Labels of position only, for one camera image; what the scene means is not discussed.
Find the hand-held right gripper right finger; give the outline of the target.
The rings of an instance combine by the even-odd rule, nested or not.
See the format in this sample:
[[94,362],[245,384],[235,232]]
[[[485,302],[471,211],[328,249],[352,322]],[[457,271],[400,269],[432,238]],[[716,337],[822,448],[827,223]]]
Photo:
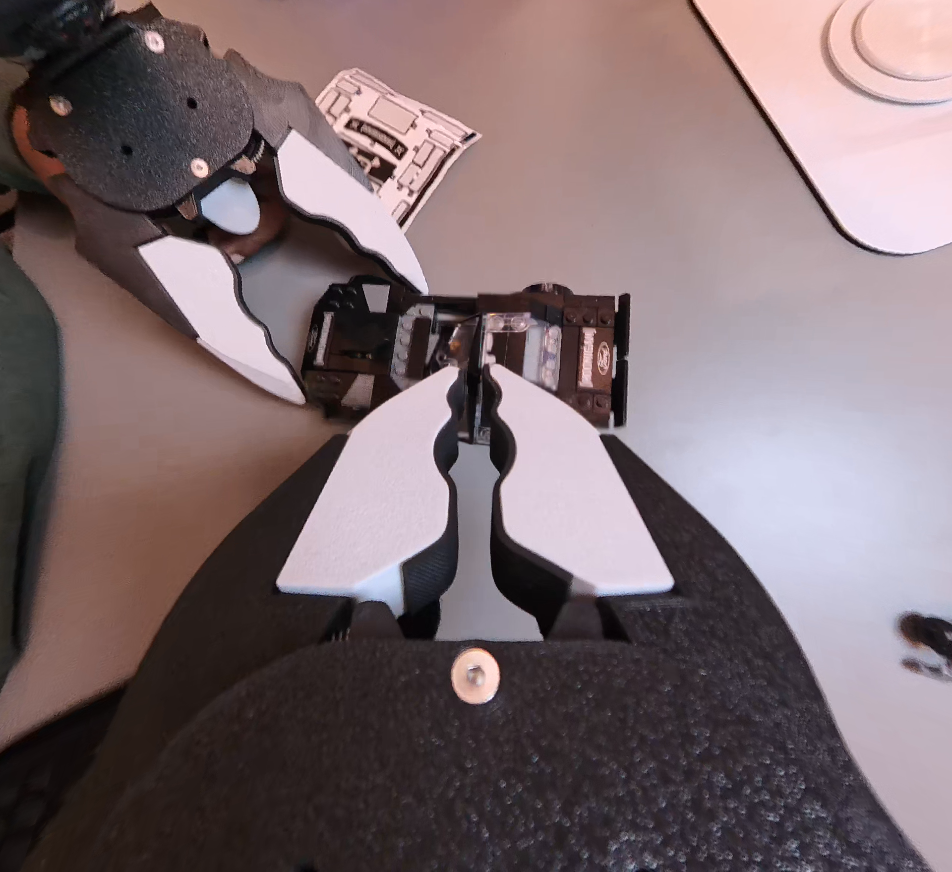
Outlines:
[[493,580],[544,638],[568,604],[666,596],[676,581],[609,447],[581,415],[501,365],[483,375],[490,400]]

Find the black lego car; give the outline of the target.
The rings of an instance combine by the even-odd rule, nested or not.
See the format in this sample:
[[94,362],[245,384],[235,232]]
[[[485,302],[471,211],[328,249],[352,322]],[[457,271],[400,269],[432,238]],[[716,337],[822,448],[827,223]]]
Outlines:
[[445,368],[465,371],[461,440],[489,444],[482,369],[500,365],[597,428],[626,419],[628,294],[579,295],[558,283],[477,296],[423,295],[356,276],[312,311],[302,378],[328,417],[361,418]]

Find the person's left hand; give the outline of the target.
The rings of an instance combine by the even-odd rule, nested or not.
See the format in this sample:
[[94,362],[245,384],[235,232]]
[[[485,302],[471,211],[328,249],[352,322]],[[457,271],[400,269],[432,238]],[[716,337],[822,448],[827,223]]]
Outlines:
[[10,130],[20,157],[43,185],[52,178],[65,174],[64,166],[57,158],[32,146],[29,115],[22,105],[17,105],[12,112]]

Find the white book stand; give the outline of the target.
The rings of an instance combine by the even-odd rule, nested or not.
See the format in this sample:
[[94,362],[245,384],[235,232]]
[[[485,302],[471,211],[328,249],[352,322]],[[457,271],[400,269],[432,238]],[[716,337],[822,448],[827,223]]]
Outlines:
[[950,245],[950,0],[692,0],[839,230]]

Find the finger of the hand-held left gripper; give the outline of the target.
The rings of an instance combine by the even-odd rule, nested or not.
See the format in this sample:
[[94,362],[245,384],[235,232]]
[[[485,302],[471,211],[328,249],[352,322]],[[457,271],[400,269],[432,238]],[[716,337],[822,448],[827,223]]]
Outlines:
[[177,236],[143,244],[139,253],[203,349],[271,395],[305,403],[298,375],[246,309],[239,275],[226,255]]
[[293,210],[327,223],[356,252],[374,258],[412,290],[429,293],[408,238],[371,189],[294,129],[278,147],[274,164],[281,193]]

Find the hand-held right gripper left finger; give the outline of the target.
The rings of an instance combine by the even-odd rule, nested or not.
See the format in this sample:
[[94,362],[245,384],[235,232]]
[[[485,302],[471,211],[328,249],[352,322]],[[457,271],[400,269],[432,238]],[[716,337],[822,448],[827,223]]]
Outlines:
[[387,604],[439,601],[458,564],[462,371],[446,367],[374,409],[347,437],[290,555],[280,592]]

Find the white sticker sheet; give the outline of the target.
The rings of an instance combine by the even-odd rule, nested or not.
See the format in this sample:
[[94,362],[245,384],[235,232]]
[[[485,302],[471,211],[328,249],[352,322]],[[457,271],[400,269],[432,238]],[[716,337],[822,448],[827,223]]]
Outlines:
[[359,68],[339,72],[314,102],[403,230],[450,167],[481,139],[457,119]]

